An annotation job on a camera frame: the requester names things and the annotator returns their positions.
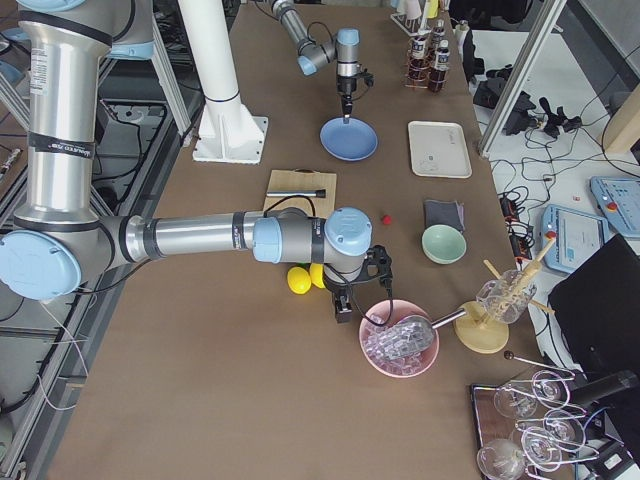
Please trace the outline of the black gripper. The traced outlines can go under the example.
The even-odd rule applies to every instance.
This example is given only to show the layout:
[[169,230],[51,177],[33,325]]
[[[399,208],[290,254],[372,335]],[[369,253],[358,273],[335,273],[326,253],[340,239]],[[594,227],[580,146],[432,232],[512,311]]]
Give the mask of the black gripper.
[[355,287],[361,282],[360,275],[342,273],[334,267],[324,267],[325,288],[332,295],[337,323],[348,323],[354,317],[354,311],[362,313],[357,300]]
[[353,94],[357,90],[356,76],[336,76],[336,87],[341,98],[342,119],[349,122],[352,114]]

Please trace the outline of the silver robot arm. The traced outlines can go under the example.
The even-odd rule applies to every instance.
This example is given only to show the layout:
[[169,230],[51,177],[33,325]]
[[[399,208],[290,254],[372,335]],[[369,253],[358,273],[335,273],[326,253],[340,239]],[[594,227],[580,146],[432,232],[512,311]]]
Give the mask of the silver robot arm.
[[360,34],[355,28],[343,28],[329,33],[320,42],[312,37],[311,25],[305,25],[293,1],[268,1],[271,12],[283,26],[297,49],[297,62],[305,76],[316,74],[332,63],[336,64],[336,90],[340,97],[342,119],[348,124],[352,118],[358,82],[366,72],[359,62]]
[[314,263],[345,320],[353,288],[370,280],[372,227],[360,210],[328,218],[235,212],[192,218],[97,215],[90,206],[99,65],[153,55],[148,1],[23,1],[31,42],[28,179],[15,227],[1,241],[1,279],[49,300],[126,264],[171,255],[249,250],[262,262]]

